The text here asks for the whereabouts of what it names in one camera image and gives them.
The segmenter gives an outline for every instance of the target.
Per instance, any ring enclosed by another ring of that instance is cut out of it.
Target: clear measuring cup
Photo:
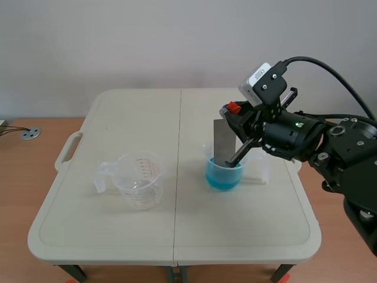
[[[161,200],[161,175],[164,172],[164,166],[155,154],[137,152],[124,155],[116,162],[101,163],[94,183],[97,191],[103,193],[106,190],[105,177],[110,177],[129,207],[148,209]]]

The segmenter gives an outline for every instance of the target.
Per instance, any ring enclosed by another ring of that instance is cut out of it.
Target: metal plate
[[[23,131],[21,134],[21,139],[32,140],[38,137],[41,133],[42,133],[41,128],[33,127],[33,128],[30,128],[30,131]]]
[[[236,134],[225,119],[213,120],[213,157],[214,164],[225,166],[236,152]]]

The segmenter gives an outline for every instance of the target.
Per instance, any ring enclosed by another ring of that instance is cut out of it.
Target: plastic measuring cup
[[[129,207],[148,209],[158,204],[163,195],[164,166],[151,152],[127,154],[116,162],[103,162],[95,175],[99,193],[106,190],[105,177],[110,177]]]
[[[213,142],[203,145],[203,149],[206,158],[206,178],[209,184],[220,190],[228,190],[237,186],[249,158],[245,156],[234,168],[223,167],[214,164]]]

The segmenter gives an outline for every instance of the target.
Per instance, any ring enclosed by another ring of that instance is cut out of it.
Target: red button
[[[241,111],[241,106],[237,105],[236,103],[234,103],[233,101],[231,101],[227,107],[229,112],[231,112],[232,114],[235,114],[235,115],[238,115],[238,113]]]

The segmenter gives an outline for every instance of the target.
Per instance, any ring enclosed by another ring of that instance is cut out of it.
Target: electrical cord
[[[22,129],[22,130],[25,130],[25,131],[30,131],[30,129],[25,128],[25,127],[15,127],[15,126],[0,126],[0,127],[15,128],[15,129]]]
[[[9,133],[12,133],[14,131],[25,131],[25,129],[10,129],[10,130],[5,130],[5,131],[0,132],[0,137],[3,136],[4,134],[9,134]]]
[[[325,63],[323,63],[323,62],[321,62],[317,59],[311,58],[311,57],[304,57],[304,56],[292,57],[292,58],[289,58],[287,60],[284,60],[283,63],[284,63],[285,66],[288,66],[290,63],[297,62],[297,61],[310,62],[312,64],[315,64],[317,66],[322,67],[327,72],[332,74],[351,93],[351,95],[359,103],[359,105],[363,108],[363,110],[368,115],[368,117],[371,120],[376,121],[376,117],[373,115],[373,112],[365,104],[365,102],[362,100],[362,98],[359,96],[359,94],[356,92],[356,90],[354,90],[353,87],[351,87],[350,84],[347,83],[347,81],[337,71],[335,71],[333,68],[326,65]]]

